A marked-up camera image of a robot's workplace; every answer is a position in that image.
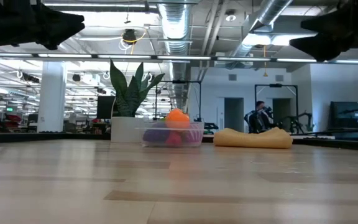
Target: potted plant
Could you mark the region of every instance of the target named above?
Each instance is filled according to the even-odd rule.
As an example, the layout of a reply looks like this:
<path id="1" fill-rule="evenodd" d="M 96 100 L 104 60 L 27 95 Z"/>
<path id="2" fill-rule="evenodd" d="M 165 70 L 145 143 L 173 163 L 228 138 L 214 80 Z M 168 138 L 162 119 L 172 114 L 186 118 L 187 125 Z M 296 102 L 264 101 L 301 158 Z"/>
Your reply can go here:
<path id="1" fill-rule="evenodd" d="M 135 118 L 140 104 L 146 99 L 151 88 L 156 86 L 164 74 L 155 76 L 149 84 L 149 79 L 143 79 L 143 62 L 136 70 L 135 76 L 127 85 L 125 75 L 110 61 L 111 84 L 116 90 L 115 104 L 119 116 L 111 118 L 111 142 L 117 143 L 139 143 L 140 131 L 137 128 L 144 126 L 142 118 Z"/>

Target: white column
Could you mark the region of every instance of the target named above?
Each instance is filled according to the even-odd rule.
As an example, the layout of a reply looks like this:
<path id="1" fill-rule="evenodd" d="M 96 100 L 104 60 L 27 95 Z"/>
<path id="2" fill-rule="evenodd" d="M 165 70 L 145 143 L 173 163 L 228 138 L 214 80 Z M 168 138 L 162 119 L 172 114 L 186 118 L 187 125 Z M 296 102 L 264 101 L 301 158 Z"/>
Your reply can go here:
<path id="1" fill-rule="evenodd" d="M 64 62 L 44 62 L 42 67 L 38 132 L 63 131 L 67 71 Z"/>

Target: ceiling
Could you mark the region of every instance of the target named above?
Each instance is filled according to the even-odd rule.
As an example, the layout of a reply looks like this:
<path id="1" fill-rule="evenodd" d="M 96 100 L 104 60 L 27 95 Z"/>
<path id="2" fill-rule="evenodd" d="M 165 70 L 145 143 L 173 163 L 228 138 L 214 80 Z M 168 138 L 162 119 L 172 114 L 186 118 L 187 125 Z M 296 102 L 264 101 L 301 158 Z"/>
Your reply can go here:
<path id="1" fill-rule="evenodd" d="M 44 3 L 51 2 L 75 2 L 84 1 L 68 1 L 68 0 L 44 0 Z M 95 1 L 87 0 L 85 3 L 112 3 L 117 1 Z M 230 52 L 238 46 L 242 41 L 241 27 L 243 25 L 245 16 L 255 12 L 259 9 L 261 0 L 238 0 L 231 1 L 227 9 L 234 9 L 236 20 L 228 22 L 223 20 L 221 28 L 219 29 L 217 40 L 213 46 L 212 52 Z M 199 4 L 192 7 L 191 17 L 191 37 L 190 37 L 190 55 L 199 55 L 203 45 L 203 39 L 206 32 L 206 25 L 208 23 L 210 10 L 213 1 L 203 0 Z M 337 0 L 294 0 L 282 15 L 295 16 L 315 16 L 321 14 L 327 7 L 332 9 L 337 4 Z M 59 46 L 57 51 L 49 51 L 42 45 L 37 44 L 22 44 L 20 47 L 1 46 L 0 52 L 29 52 L 29 53 L 68 53 L 68 54 L 144 54 L 144 55 L 163 55 L 165 54 L 164 36 L 161 28 L 160 18 L 157 14 L 144 13 L 126 13 L 126 12 L 70 12 L 81 14 L 85 17 L 86 28 L 79 34 L 69 38 L 67 41 Z M 144 37 L 139 40 L 134 47 L 127 50 L 123 49 L 120 44 L 121 35 L 125 29 L 135 29 L 137 37 Z M 254 47 L 251 51 L 255 57 L 279 57 L 279 58 L 310 58 L 307 54 L 300 52 L 290 46 L 267 45 L 265 50 Z M 358 50 L 350 50 L 341 55 L 342 58 L 358 58 Z M 139 63 L 116 62 L 116 66 L 127 75 L 127 80 L 130 80 L 131 75 L 134 74 Z M 169 63 L 145 63 L 145 72 L 152 74 L 169 73 Z M 263 67 L 264 63 L 254 63 L 253 68 L 258 69 Z M 291 64 L 287 63 L 270 63 L 268 67 L 287 68 Z M 74 82 L 72 76 L 74 74 L 92 74 L 100 77 L 100 86 L 111 86 L 109 79 L 103 78 L 103 75 L 109 70 L 108 62 L 67 62 L 68 67 L 68 86 L 90 85 L 89 83 Z M 39 61 L 20 61 L 20 60 L 0 60 L 0 84 L 5 85 L 26 85 L 27 83 L 17 77 L 17 71 L 21 70 L 33 75 L 39 79 L 42 78 L 42 62 Z M 159 88 L 167 87 L 163 90 L 160 97 L 166 98 L 165 102 L 159 104 L 170 107 L 170 85 L 159 85 Z M 14 91 L 20 94 L 8 96 L 0 93 L 3 98 L 22 98 L 20 105 L 31 102 L 34 109 L 28 111 L 35 111 L 37 109 L 40 88 L 7 88 L 12 94 Z M 154 96 L 154 91 L 150 91 L 149 97 Z M 66 103 L 67 111 L 78 111 L 81 108 L 87 108 L 88 114 L 95 114 L 96 102 L 94 97 L 97 96 L 96 89 L 76 89 L 68 88 L 67 98 L 69 96 L 90 96 L 82 97 L 78 105 L 87 104 L 87 106 L 77 106 L 75 103 Z M 142 105 L 145 115 L 152 114 L 152 103 Z"/>

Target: wooden surface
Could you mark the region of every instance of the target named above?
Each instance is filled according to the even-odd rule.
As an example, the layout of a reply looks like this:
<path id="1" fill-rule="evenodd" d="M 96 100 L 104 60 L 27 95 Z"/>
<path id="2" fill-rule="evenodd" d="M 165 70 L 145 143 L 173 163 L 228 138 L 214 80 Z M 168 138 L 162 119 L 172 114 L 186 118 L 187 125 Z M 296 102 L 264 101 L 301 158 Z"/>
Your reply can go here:
<path id="1" fill-rule="evenodd" d="M 0 224 L 358 224 L 358 151 L 0 144 Z"/>

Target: orange ball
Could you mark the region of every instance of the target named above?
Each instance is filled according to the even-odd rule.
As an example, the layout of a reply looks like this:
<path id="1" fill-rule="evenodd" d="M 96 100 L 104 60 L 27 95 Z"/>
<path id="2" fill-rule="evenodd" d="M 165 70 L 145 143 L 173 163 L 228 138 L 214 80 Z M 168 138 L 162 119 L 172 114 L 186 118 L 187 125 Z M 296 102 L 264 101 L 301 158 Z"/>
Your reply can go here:
<path id="1" fill-rule="evenodd" d="M 190 118 L 180 109 L 174 109 L 167 115 L 168 128 L 186 129 L 190 127 Z"/>

